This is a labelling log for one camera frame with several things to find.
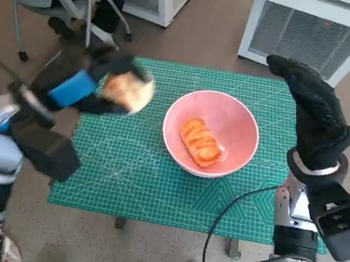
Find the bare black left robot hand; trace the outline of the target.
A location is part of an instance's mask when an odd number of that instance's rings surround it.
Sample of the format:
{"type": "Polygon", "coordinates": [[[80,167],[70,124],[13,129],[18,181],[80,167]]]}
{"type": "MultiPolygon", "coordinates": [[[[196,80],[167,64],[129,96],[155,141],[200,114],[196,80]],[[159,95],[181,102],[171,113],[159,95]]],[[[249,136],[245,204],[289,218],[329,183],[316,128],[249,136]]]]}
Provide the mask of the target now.
{"type": "Polygon", "coordinates": [[[66,43],[38,73],[31,90],[54,111],[74,107],[88,114],[134,114],[155,92],[154,77],[134,60],[133,54],[110,45],[66,43]]]}

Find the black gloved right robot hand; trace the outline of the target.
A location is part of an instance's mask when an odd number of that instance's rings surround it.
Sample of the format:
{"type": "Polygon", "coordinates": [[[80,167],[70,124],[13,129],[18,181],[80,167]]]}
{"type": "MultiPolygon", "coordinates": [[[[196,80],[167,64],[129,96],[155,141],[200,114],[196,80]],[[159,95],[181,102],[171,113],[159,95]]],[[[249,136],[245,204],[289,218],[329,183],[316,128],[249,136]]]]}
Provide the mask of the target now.
{"type": "Polygon", "coordinates": [[[336,165],[350,146],[346,122],[335,89],[304,63],[270,54],[269,70],[281,77],[296,103],[296,150],[310,170],[336,165]]]}

